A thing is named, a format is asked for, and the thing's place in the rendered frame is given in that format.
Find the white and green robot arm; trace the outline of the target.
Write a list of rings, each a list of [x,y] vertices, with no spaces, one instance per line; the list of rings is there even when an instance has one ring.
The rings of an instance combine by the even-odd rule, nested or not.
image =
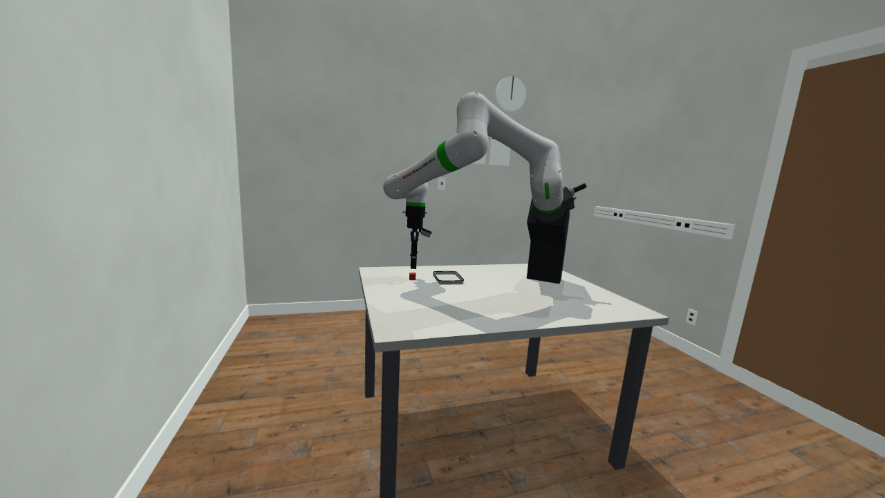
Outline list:
[[[575,208],[573,201],[577,198],[573,195],[587,184],[563,189],[557,144],[519,125],[476,92],[463,95],[456,105],[456,133],[422,160],[389,176],[383,185],[385,194],[390,199],[407,199],[407,210],[402,211],[407,217],[424,218],[427,182],[483,158],[489,149],[489,137],[529,162],[535,218],[552,223],[562,217],[565,209]]]

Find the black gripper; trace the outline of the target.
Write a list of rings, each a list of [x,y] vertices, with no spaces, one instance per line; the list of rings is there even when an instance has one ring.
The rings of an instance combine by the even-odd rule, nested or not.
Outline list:
[[[407,227],[408,229],[413,229],[413,234],[411,231],[411,269],[416,269],[417,262],[417,242],[418,242],[418,229],[422,229],[423,218],[421,219],[412,219],[407,217]]]

